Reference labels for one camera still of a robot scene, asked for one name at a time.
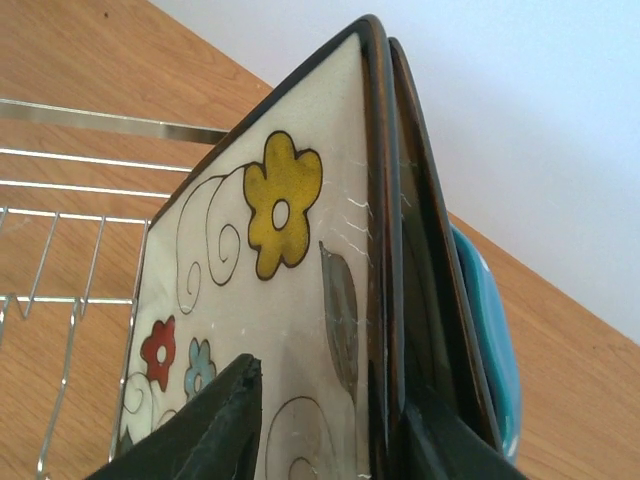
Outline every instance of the dish rack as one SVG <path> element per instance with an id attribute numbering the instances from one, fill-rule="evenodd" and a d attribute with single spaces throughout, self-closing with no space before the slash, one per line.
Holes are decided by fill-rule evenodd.
<path id="1" fill-rule="evenodd" d="M 0 119 L 13 119 L 29 121 L 34 123 L 48 123 L 65 127 L 78 127 L 88 128 L 95 130 L 102 130 L 108 132 L 115 132 L 120 134 L 135 134 L 156 138 L 182 140 L 189 142 L 197 142 L 203 144 L 214 144 L 224 134 L 223 130 L 216 130 L 204 127 L 192 127 L 188 125 L 172 124 L 167 122 L 160 122 L 155 120 L 138 119 L 132 117 L 124 117 L 118 115 L 109 115 L 104 113 L 72 110 L 60 107 L 53 107 L 41 104 L 32 104 L 25 102 L 18 102 L 13 100 L 0 100 Z M 174 172 L 181 175 L 186 175 L 191 171 L 189 167 L 173 166 L 165 164 L 153 164 L 145 162 L 136 162 L 129 160 L 118 160 L 109 158 L 94 158 L 89 156 L 78 155 L 66 155 L 56 152 L 42 152 L 32 150 L 22 150 L 15 148 L 0 148 L 0 156 L 6 158 L 11 156 L 13 158 L 24 159 L 39 159 L 42 160 L 46 168 L 56 168 L 56 165 L 63 163 L 75 162 L 81 164 L 91 164 L 93 166 L 99 166 L 100 168 L 109 169 L 111 167 L 123 167 L 132 172 L 137 171 L 140 174 L 141 171 L 166 171 Z M 125 197 L 147 197 L 155 199 L 167 199 L 170 193 L 154 192 L 144 190 L 127 190 L 120 188 L 106 188 L 96 187 L 92 185 L 78 185 L 73 183 L 48 183 L 48 182 L 33 182 L 16 180 L 14 178 L 0 178 L 0 191 L 1 189 L 43 189 L 45 191 L 67 191 L 67 192 L 83 192 L 87 194 L 103 194 L 103 195 L 121 195 Z M 17 222 L 17 226 L 10 227 L 8 224 L 12 221 Z M 50 451 L 52 439 L 56 432 L 56 425 L 58 424 L 61 409 L 63 408 L 65 401 L 65 394 L 67 393 L 69 386 L 73 384 L 72 375 L 72 357 L 74 356 L 74 348 L 76 347 L 77 331 L 82 326 L 83 318 L 87 315 L 87 312 L 91 308 L 96 307 L 113 307 L 119 306 L 120 309 L 128 309 L 128 314 L 122 315 L 122 322 L 126 323 L 126 341 L 122 348 L 122 357 L 117 361 L 122 362 L 121 373 L 119 376 L 119 383 L 117 387 L 117 400 L 112 406 L 115 413 L 113 417 L 113 428 L 111 434 L 111 441 L 108 451 L 104 451 L 101 463 L 111 460 L 115 451 L 117 425 L 119 422 L 119 409 L 118 405 L 121 404 L 122 396 L 124 393 L 124 384 L 126 376 L 126 362 L 125 357 L 129 351 L 133 324 L 136 314 L 136 297 L 137 286 L 140 279 L 142 258 L 144 245 L 146 241 L 146 235 L 150 224 L 150 219 L 147 218 L 130 218 L 124 216 L 111 216 L 104 215 L 101 212 L 95 212 L 92 214 L 80 214 L 59 210 L 33 210 L 21 208 L 20 205 L 3 205 L 0 206 L 0 250 L 2 249 L 2 241 L 6 239 L 5 235 L 8 235 L 9 230 L 13 228 L 29 228 L 29 225 L 33 225 L 37 221 L 42 227 L 43 222 L 48 222 L 46 227 L 47 234 L 44 240 L 44 244 L 41 250 L 34 254 L 34 250 L 30 249 L 29 258 L 19 258 L 16 260 L 15 256 L 11 256 L 9 253 L 2 257 L 2 270 L 5 272 L 3 283 L 0 285 L 0 304 L 2 310 L 0 311 L 0 365 L 2 369 L 7 368 L 7 362 L 10 360 L 5 357 L 7 343 L 20 343 L 18 338 L 8 338 L 11 332 L 8 332 L 7 325 L 12 322 L 28 322 L 31 321 L 33 316 L 34 307 L 38 306 L 63 306 L 69 307 L 69 313 L 65 321 L 67 324 L 66 341 L 64 342 L 64 351 L 55 352 L 55 355 L 63 358 L 62 371 L 60 372 L 60 381 L 57 385 L 57 394 L 55 395 L 55 401 L 50 405 L 50 416 L 48 419 L 42 419 L 42 422 L 46 422 L 46 430 L 44 436 L 41 439 L 41 447 L 38 452 L 37 461 L 33 464 L 33 472 L 37 479 L 51 479 L 53 475 L 50 475 L 48 468 L 48 454 Z M 129 257 L 135 255 L 137 258 L 137 265 L 135 268 L 135 274 L 133 275 L 133 281 L 130 285 L 130 295 L 113 295 L 107 292 L 106 294 L 96 294 L 94 284 L 96 279 L 96 271 L 101 261 L 101 254 L 103 253 L 105 243 L 105 233 L 111 226 L 120 226 L 125 228 L 137 228 L 139 231 L 139 242 L 135 245 L 128 245 L 130 249 Z M 42 293 L 42 279 L 47 273 L 48 260 L 52 251 L 52 245 L 60 241 L 65 240 L 65 229 L 70 230 L 72 228 L 93 228 L 97 227 L 97 233 L 95 235 L 94 244 L 92 246 L 92 254 L 89 265 L 86 271 L 86 280 L 82 289 L 78 289 L 72 295 L 50 295 L 47 292 Z M 12 274 L 20 272 L 26 269 L 25 262 L 35 262 L 37 257 L 37 268 L 30 281 L 30 288 L 25 291 L 20 290 L 24 288 L 12 284 Z M 60 318 L 50 318 L 49 322 L 59 322 Z M 12 414 L 10 410 L 4 411 L 2 416 Z M 28 434 L 28 426 L 25 427 L 25 434 Z M 5 458 L 7 463 L 10 463 L 11 459 Z"/>

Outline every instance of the flower center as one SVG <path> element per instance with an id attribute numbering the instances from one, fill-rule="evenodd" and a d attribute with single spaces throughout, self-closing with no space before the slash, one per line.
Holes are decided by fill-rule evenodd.
<path id="1" fill-rule="evenodd" d="M 164 345 L 161 345 L 160 348 L 158 348 L 158 351 L 156 352 L 156 360 L 158 360 L 158 363 L 162 363 L 167 359 L 167 347 L 165 347 Z"/>
<path id="2" fill-rule="evenodd" d="M 286 200 L 278 200 L 273 206 L 273 227 L 282 230 L 289 220 L 289 204 Z"/>

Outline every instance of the wooden table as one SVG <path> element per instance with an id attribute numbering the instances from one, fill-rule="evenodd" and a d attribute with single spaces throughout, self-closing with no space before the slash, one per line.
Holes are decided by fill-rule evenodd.
<path id="1" fill-rule="evenodd" d="M 270 91 L 215 48 L 140 1 L 5 0 L 0 96 L 230 128 Z M 0 121 L 1 146 L 194 165 L 202 145 Z M 182 175 L 2 155 L 0 178 L 170 192 Z M 161 199 L 0 186 L 0 205 L 149 218 Z M 8 215 L 0 292 L 28 294 L 51 218 Z M 524 389 L 519 467 L 531 478 L 637 478 L 640 348 L 463 222 L 491 266 Z M 61 220 L 38 295 L 81 295 L 99 222 Z M 130 297 L 141 228 L 108 225 L 92 295 Z M 0 478 L 35 471 L 60 386 L 70 304 L 15 306 L 0 348 Z M 89 306 L 48 455 L 53 478 L 106 460 L 127 306 Z"/>

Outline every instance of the wall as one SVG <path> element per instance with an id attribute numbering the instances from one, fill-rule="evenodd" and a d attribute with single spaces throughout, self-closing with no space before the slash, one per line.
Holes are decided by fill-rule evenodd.
<path id="1" fill-rule="evenodd" d="M 154 3 L 272 85 L 378 15 L 449 210 L 640 343 L 640 2 Z"/>

